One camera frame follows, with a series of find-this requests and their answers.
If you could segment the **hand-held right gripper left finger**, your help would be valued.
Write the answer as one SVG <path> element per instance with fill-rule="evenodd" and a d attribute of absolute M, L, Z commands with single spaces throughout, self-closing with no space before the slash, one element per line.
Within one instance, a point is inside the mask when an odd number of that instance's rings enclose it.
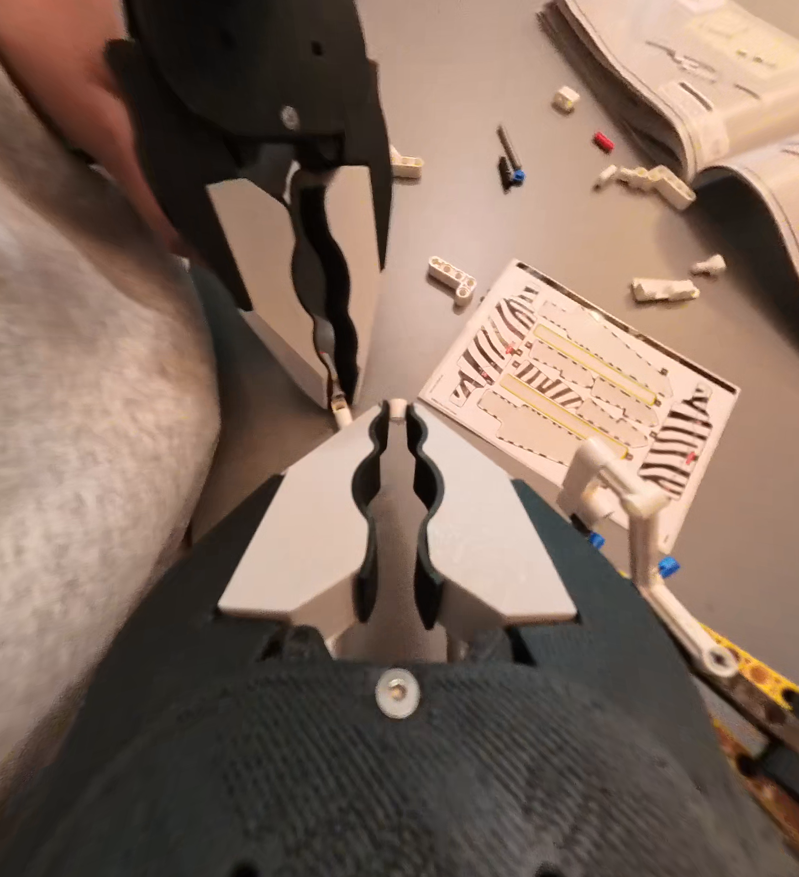
<path fill-rule="evenodd" d="M 222 614 L 310 627 L 369 620 L 378 592 L 370 505 L 389 424 L 384 402 L 284 472 L 219 599 Z"/>

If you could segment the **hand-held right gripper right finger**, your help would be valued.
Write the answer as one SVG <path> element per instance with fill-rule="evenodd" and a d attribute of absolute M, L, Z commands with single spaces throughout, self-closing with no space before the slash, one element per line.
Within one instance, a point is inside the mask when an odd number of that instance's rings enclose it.
<path fill-rule="evenodd" d="M 424 407 L 406 409 L 424 507 L 415 606 L 427 630 L 562 623 L 578 610 L 512 478 Z"/>

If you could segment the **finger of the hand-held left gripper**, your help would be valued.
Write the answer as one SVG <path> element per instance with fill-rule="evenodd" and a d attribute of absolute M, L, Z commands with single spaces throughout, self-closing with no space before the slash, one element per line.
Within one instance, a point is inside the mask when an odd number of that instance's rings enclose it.
<path fill-rule="evenodd" d="M 247 179 L 212 183 L 208 196 L 251 301 L 243 320 L 299 389 L 327 409 L 327 371 L 315 352 L 314 322 L 292 278 L 296 235 L 287 207 Z"/>
<path fill-rule="evenodd" d="M 381 275 L 370 171 L 300 170 L 300 306 L 310 323 L 300 350 L 314 357 L 308 395 L 318 404 L 329 404 L 337 390 L 349 403 L 357 400 Z"/>

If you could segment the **white lego L-beam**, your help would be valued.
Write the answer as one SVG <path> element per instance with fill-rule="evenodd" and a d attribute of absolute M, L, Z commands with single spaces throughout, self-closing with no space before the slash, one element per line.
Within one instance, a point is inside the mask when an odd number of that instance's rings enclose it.
<path fill-rule="evenodd" d="M 427 262 L 427 275 L 446 290 L 450 291 L 455 307 L 465 309 L 473 300 L 478 286 L 477 279 L 439 257 L 430 257 Z"/>

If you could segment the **yellow black lego model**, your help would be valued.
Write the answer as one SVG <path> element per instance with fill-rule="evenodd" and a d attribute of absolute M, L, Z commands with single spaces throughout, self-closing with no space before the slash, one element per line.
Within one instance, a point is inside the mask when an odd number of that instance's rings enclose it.
<path fill-rule="evenodd" d="M 594 539 L 611 511 L 611 493 L 628 520 L 629 579 L 712 697 L 707 705 L 720 749 L 746 793 L 799 855 L 799 685 L 702 625 L 669 590 L 667 559 L 658 553 L 667 495 L 644 481 L 604 444 L 580 445 L 558 505 Z"/>

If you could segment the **white angled lego beam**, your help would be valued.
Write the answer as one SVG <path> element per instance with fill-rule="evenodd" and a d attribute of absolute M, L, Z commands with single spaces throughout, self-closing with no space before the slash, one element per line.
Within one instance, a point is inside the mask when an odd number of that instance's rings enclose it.
<path fill-rule="evenodd" d="M 687 210 L 697 199 L 695 191 L 665 166 L 621 168 L 615 178 L 630 190 L 656 194 L 676 211 Z"/>

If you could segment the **lego instruction booklet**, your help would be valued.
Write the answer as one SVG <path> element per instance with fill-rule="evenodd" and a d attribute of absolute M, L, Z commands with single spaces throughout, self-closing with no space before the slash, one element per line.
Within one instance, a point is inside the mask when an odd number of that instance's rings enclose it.
<path fill-rule="evenodd" d="M 655 167 L 759 198 L 799 280 L 799 40 L 735 2 L 545 2 L 537 17 Z"/>

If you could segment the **person's left hand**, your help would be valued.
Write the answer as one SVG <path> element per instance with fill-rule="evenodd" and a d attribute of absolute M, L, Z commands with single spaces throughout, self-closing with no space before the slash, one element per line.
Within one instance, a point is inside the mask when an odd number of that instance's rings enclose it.
<path fill-rule="evenodd" d="M 105 58 L 124 38 L 122 3 L 0 1 L 0 62 L 20 92 L 119 186 L 175 255 L 192 257 L 140 166 L 130 114 Z"/>

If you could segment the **zebra sticker sheet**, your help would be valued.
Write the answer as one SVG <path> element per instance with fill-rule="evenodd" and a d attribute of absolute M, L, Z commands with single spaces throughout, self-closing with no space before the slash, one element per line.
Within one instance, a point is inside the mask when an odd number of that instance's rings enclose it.
<path fill-rule="evenodd" d="M 667 496 L 671 554 L 740 389 L 511 260 L 419 398 L 559 492 L 595 439 Z"/>

